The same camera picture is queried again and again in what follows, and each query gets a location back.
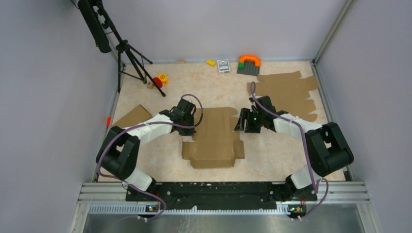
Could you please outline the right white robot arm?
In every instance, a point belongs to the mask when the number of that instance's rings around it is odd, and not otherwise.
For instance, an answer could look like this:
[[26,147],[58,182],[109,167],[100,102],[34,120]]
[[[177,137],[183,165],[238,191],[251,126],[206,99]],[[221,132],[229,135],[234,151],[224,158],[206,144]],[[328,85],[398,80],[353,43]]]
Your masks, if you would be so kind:
[[236,132],[260,133],[264,127],[303,143],[307,163],[285,179],[280,200],[298,200],[323,177],[354,162],[354,155],[335,122],[318,124],[277,111],[268,96],[250,98],[251,108],[242,108],[234,127]]

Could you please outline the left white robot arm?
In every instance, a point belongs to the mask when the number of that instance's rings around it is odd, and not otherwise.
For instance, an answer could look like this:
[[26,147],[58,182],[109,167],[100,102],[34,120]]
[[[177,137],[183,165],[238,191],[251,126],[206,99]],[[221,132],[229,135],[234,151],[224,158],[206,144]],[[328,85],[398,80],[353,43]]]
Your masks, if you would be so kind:
[[149,120],[135,126],[113,126],[97,154],[98,168],[104,168],[116,179],[137,188],[143,200],[154,198],[156,188],[152,176],[137,168],[139,148],[150,141],[177,131],[180,136],[195,133],[196,105],[180,99],[170,110],[163,110]]

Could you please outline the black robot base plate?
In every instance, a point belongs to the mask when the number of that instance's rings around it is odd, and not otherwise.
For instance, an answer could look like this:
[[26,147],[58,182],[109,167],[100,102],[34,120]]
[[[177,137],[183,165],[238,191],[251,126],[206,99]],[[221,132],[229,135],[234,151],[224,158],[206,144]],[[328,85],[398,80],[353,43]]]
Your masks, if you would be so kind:
[[270,210],[284,201],[316,201],[312,186],[297,190],[277,182],[163,182],[147,190],[152,196],[128,187],[126,201],[166,203],[167,210]]

